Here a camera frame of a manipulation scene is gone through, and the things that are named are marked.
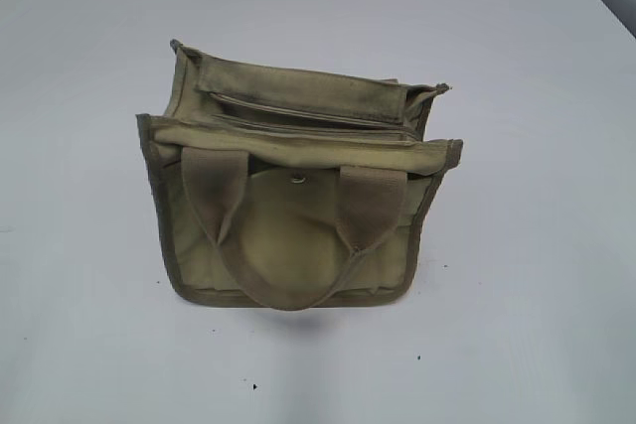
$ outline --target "canvas bag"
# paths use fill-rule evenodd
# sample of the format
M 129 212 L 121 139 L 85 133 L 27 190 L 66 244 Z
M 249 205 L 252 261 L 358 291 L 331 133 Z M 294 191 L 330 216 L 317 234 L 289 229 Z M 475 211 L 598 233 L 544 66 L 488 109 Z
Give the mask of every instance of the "canvas bag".
M 216 307 L 371 306 L 409 287 L 461 140 L 423 142 L 448 86 L 231 62 L 172 41 L 163 116 L 137 116 L 175 291 Z

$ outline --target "canvas fabric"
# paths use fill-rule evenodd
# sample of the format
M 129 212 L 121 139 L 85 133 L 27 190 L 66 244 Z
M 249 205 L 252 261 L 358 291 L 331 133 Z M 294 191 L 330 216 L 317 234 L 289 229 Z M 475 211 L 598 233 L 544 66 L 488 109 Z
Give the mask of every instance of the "canvas fabric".
M 171 46 L 168 107 L 137 122 L 175 291 L 287 311 L 403 295 L 426 212 L 459 164 L 461 140 L 422 140 L 448 86 Z

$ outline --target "front pocket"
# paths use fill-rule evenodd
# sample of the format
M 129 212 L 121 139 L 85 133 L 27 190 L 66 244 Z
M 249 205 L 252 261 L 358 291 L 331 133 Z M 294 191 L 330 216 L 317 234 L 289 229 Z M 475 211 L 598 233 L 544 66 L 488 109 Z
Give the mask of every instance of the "front pocket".
M 360 113 L 361 117 L 352 117 L 333 113 L 327 114 L 324 112 L 305 111 L 300 108 L 247 101 L 211 91 L 208 92 L 208 96 L 227 116 L 242 118 L 253 122 L 322 128 L 393 129 L 414 135 L 412 128 L 378 120 L 365 119 L 362 113 Z
M 230 292 L 240 286 L 211 245 L 184 192 L 181 165 L 164 168 L 172 211 L 172 237 L 183 283 L 198 290 Z M 338 171 L 268 165 L 251 174 L 234 218 L 244 257 L 270 283 L 302 293 L 325 287 L 347 258 L 336 232 Z M 393 290 L 403 281 L 408 231 L 429 178 L 408 181 L 398 227 L 369 254 L 344 290 Z

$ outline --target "white surface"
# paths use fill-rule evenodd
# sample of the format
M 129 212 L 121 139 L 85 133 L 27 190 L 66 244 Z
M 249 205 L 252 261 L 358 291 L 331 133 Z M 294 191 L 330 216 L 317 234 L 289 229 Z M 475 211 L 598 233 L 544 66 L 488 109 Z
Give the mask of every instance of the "white surface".
M 0 34 L 0 422 L 634 422 L 636 44 L 599 0 L 2 0 Z M 172 37 L 454 85 L 405 299 L 174 294 L 134 120 Z

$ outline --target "zipper pocket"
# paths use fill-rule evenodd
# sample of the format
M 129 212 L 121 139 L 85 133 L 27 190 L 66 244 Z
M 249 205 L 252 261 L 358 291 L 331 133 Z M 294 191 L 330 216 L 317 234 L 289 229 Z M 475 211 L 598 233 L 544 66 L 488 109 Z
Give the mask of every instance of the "zipper pocket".
M 244 118 L 228 116 L 226 114 L 212 114 L 212 118 L 226 123 L 230 127 L 250 131 L 262 131 L 265 133 L 281 133 L 303 136 L 326 136 L 342 137 L 355 136 L 366 139 L 388 139 L 388 140 L 415 140 L 419 141 L 417 134 L 406 127 L 386 127 L 384 129 L 347 129 L 347 128 L 323 128 L 316 126 L 297 126 L 279 123 L 262 123 L 250 121 Z
M 396 124 L 387 124 L 382 121 L 374 121 L 371 119 L 360 119 L 360 118 L 350 118 L 346 116 L 338 116 L 334 114 L 323 114 L 323 113 L 315 113 L 309 111 L 301 111 L 298 109 L 290 109 L 283 108 L 278 106 L 270 106 L 261 103 L 254 103 L 251 101 L 246 101 L 243 99 L 238 99 L 233 96 L 227 96 L 225 94 L 214 93 L 212 91 L 208 91 L 207 94 L 211 99 L 217 101 L 221 105 L 230 105 L 238 108 L 248 108 L 250 110 L 260 111 L 263 113 L 269 113 L 275 116 L 279 116 L 282 118 L 300 118 L 307 119 L 313 121 L 321 121 L 327 123 L 335 123 L 337 125 L 349 125 L 354 128 L 368 128 L 368 129 L 390 129 L 390 130 L 399 130 L 406 133 L 415 134 L 412 128 L 407 126 L 401 126 Z

